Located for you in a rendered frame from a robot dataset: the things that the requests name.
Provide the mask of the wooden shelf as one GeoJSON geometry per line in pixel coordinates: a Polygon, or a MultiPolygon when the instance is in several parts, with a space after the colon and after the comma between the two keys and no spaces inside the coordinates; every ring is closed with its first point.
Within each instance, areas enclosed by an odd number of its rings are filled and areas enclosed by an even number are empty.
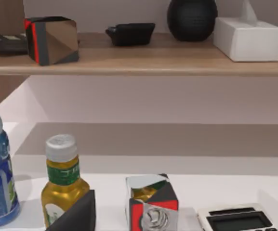
{"type": "Polygon", "coordinates": [[[168,30],[170,0],[0,0],[0,33],[19,34],[24,20],[64,16],[77,22],[80,60],[74,64],[40,67],[26,55],[0,57],[0,103],[32,74],[224,74],[241,68],[212,47],[212,41],[176,41],[168,30]],[[150,45],[115,48],[105,29],[120,23],[154,22],[150,45]]]}

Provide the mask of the mirrored cube with red corners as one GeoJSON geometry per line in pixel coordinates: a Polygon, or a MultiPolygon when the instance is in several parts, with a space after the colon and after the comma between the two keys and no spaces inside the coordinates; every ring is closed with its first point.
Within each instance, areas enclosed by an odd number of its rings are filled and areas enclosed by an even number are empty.
{"type": "Polygon", "coordinates": [[[126,178],[129,231],[177,231],[179,201],[167,174],[126,178]]]}

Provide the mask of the brown cube with red edge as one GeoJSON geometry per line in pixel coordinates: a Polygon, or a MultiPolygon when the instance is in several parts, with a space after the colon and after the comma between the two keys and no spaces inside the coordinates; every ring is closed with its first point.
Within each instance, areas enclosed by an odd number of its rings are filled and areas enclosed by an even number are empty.
{"type": "Polygon", "coordinates": [[[79,60],[77,23],[62,16],[25,19],[29,57],[40,66],[79,60]]]}

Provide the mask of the white calculator with black screen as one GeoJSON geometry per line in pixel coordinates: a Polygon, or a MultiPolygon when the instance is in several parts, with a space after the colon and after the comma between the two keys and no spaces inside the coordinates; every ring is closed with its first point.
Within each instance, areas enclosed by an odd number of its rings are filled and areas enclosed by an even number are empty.
{"type": "Polygon", "coordinates": [[[258,203],[202,208],[197,217],[204,231],[278,231],[278,225],[258,203]]]}

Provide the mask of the white tissue box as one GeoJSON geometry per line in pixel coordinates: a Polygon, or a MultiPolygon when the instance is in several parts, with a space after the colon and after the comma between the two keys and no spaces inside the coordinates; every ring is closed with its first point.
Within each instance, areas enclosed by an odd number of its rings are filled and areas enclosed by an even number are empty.
{"type": "Polygon", "coordinates": [[[213,44],[234,62],[278,62],[278,26],[258,20],[249,0],[240,17],[217,17],[213,44]]]}

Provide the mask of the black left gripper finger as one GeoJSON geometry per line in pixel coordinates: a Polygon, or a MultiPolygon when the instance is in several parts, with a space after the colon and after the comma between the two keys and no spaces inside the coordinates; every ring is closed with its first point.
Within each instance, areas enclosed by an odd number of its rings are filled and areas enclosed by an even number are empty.
{"type": "Polygon", "coordinates": [[[89,190],[45,231],[95,231],[95,190],[89,190]]]}

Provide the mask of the black round vase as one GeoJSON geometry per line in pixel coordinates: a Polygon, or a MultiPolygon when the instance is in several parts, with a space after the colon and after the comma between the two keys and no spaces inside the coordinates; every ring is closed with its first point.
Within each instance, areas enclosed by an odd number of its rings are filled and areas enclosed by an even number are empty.
{"type": "Polygon", "coordinates": [[[215,0],[171,0],[167,9],[169,31],[182,42],[205,41],[213,33],[217,17],[215,0]]]}

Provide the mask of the yellow bottle with grey cap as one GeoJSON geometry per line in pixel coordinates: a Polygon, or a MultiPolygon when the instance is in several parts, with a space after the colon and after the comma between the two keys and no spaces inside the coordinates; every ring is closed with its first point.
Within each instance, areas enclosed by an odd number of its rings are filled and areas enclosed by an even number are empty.
{"type": "Polygon", "coordinates": [[[57,134],[46,141],[49,181],[41,192],[46,227],[52,225],[89,190],[80,176],[79,153],[74,136],[57,134]]]}

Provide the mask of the black stapler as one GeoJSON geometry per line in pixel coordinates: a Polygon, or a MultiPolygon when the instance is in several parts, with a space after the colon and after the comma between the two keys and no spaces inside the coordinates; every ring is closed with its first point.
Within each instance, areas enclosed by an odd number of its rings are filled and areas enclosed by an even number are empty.
{"type": "Polygon", "coordinates": [[[128,23],[108,27],[105,32],[113,46],[129,47],[148,45],[155,29],[155,23],[128,23]]]}

